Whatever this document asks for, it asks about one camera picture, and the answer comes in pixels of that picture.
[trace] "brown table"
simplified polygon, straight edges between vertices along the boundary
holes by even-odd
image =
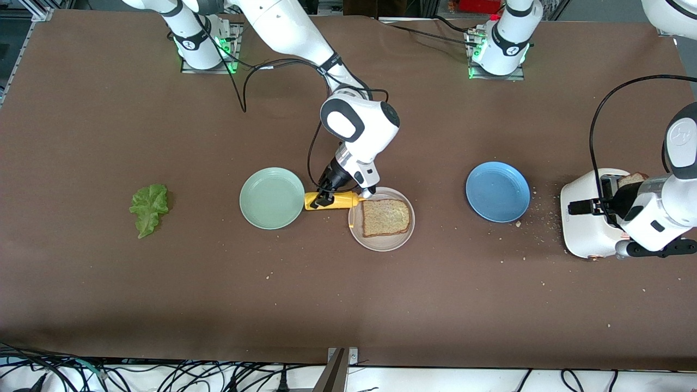
[[[542,23],[513,83],[469,80],[457,44],[363,17],[315,22],[391,93],[402,127],[376,164],[415,207],[411,240],[368,251],[346,211],[270,232],[242,217],[258,169],[312,189],[305,157],[325,98],[312,69],[255,75],[242,114],[227,76],[179,73],[158,15],[59,11],[36,27],[0,110],[2,340],[88,356],[321,362],[326,347],[358,346],[376,365],[695,368],[697,257],[572,257],[557,198],[590,170],[588,125],[608,91],[684,72],[672,38]],[[252,30],[243,56],[280,57]],[[599,164],[660,173],[666,124],[692,100],[675,81],[616,94]],[[336,145],[320,134],[317,176]],[[467,205],[465,178],[487,160],[533,187],[521,227]],[[130,198],[151,183],[172,208],[138,240]]]

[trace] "red object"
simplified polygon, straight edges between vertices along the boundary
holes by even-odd
[[[460,11],[480,14],[495,14],[501,7],[501,0],[460,0]]]

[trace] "lettuce leaf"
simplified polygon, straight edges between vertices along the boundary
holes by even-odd
[[[138,238],[141,239],[152,234],[155,226],[160,223],[160,215],[167,213],[167,187],[159,183],[139,189],[133,195],[131,207],[128,209],[138,217],[135,228],[138,229]]]

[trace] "white plate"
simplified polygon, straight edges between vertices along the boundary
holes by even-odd
[[[348,210],[348,228],[351,229],[353,238],[355,238],[359,244],[370,250],[375,250],[376,252],[389,252],[404,245],[405,242],[409,240],[409,237],[411,237],[411,233],[414,232],[414,224],[416,221],[416,217],[414,216],[414,208],[404,195],[394,189],[379,186],[375,191],[375,195],[373,195],[370,200],[383,199],[401,200],[405,202],[407,206],[409,206],[411,223],[409,224],[409,228],[406,230],[406,233],[395,234],[392,236],[375,236],[365,238],[363,236],[363,206],[359,203],[357,206],[351,207],[351,209]]]

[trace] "bread slice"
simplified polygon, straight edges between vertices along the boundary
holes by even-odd
[[[406,233],[411,224],[409,206],[401,200],[365,200],[363,204],[363,236],[392,236]]]
[[[621,188],[625,185],[629,185],[630,183],[638,183],[638,182],[644,182],[649,179],[649,176],[647,176],[644,173],[636,172],[634,174],[630,174],[629,176],[624,176],[622,177],[618,182],[617,182],[617,187]]]

